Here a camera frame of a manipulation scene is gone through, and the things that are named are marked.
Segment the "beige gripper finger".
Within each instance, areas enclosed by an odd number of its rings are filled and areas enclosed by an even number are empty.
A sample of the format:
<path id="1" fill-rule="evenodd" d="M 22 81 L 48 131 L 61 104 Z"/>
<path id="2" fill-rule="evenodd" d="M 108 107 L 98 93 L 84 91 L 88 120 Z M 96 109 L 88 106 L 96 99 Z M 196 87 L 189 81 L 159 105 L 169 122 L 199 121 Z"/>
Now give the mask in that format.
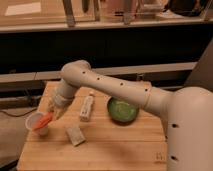
<path id="1" fill-rule="evenodd" d="M 53 112 L 53 119 L 58 120 L 60 119 L 64 114 L 66 110 L 65 109 L 55 109 Z"/>
<path id="2" fill-rule="evenodd" d="M 47 111 L 48 111 L 49 113 L 52 113 L 52 114 L 54 115 L 55 112 L 56 112 L 56 106 L 55 106 L 55 105 L 52 105 L 52 104 L 49 105 Z"/>

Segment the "white ribbed gripper body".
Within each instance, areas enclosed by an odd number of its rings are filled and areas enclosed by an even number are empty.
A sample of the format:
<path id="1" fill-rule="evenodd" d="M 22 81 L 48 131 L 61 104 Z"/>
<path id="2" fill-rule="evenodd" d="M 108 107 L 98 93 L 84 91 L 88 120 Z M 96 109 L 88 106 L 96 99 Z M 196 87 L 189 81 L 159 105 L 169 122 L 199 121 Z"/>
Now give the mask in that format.
<path id="1" fill-rule="evenodd" d="M 49 105 L 55 105 L 56 109 L 66 109 L 72 101 L 73 99 L 67 99 L 58 93 L 53 93 L 49 101 Z"/>

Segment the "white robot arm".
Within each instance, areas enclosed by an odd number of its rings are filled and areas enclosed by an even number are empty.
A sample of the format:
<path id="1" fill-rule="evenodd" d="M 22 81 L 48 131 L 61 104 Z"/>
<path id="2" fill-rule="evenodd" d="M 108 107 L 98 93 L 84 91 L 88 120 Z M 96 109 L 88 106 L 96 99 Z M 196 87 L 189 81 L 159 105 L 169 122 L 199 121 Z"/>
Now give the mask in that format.
<path id="1" fill-rule="evenodd" d="M 50 109 L 61 118 L 82 87 L 127 102 L 167 122 L 167 171 L 213 171 L 213 92 L 201 87 L 167 91 L 94 72 L 85 60 L 65 64 Z"/>

